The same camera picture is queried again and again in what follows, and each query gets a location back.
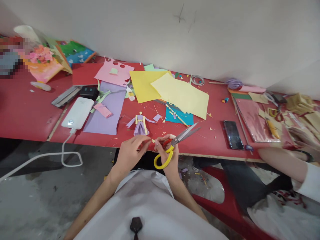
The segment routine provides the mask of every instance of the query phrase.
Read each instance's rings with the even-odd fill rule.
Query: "purple paper figure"
[[[149,131],[146,127],[146,120],[148,122],[152,122],[155,123],[155,121],[149,120],[148,118],[146,118],[145,116],[142,115],[142,112],[139,112],[140,115],[136,115],[136,117],[134,117],[126,126],[129,128],[131,127],[131,125],[136,122],[136,128],[134,129],[134,136],[137,135],[148,135]]]

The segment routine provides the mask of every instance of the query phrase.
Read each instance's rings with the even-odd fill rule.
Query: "black pants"
[[[256,165],[264,170],[280,174],[268,185],[265,185],[243,161],[193,157],[193,165],[198,169],[218,163],[221,163],[235,198],[246,215],[248,215],[248,207],[252,207],[266,198],[269,193],[279,189],[287,191],[292,189],[291,178],[266,163],[258,163]]]
[[[117,159],[118,159],[118,154],[119,154],[119,148],[117,148],[116,150],[116,154],[114,156],[114,162],[113,162],[113,165],[116,164],[117,162]],[[142,158],[140,159],[140,161],[134,166],[133,169],[131,170],[138,170],[139,168],[140,169],[145,169],[145,170],[154,170],[154,171],[157,171],[163,175],[164,174],[164,171],[163,170],[158,170],[154,167],[154,158],[158,155],[158,153],[154,153],[154,152],[151,152],[151,151],[147,151],[143,156]],[[158,159],[157,161],[157,164],[158,166],[161,166],[161,158]]]

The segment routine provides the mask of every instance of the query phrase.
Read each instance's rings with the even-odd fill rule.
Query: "smartphone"
[[[244,146],[241,141],[236,122],[225,120],[223,121],[223,124],[227,132],[230,148],[236,150],[244,150]]]

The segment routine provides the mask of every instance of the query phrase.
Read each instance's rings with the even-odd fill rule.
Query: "sleeve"
[[[136,118],[134,117],[130,122],[128,122],[128,124],[126,126],[128,128],[131,127],[131,125],[134,123],[135,120],[136,120]]]
[[[149,120],[149,119],[148,119],[148,118],[146,118],[146,117],[145,117],[145,119],[146,119],[148,122],[155,123],[155,121]]]
[[[307,163],[307,176],[303,183],[292,181],[293,190],[320,203],[320,167]]]

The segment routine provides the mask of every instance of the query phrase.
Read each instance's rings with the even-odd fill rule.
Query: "white power bank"
[[[62,127],[81,129],[92,109],[94,101],[88,98],[78,97],[67,116],[61,123]]]

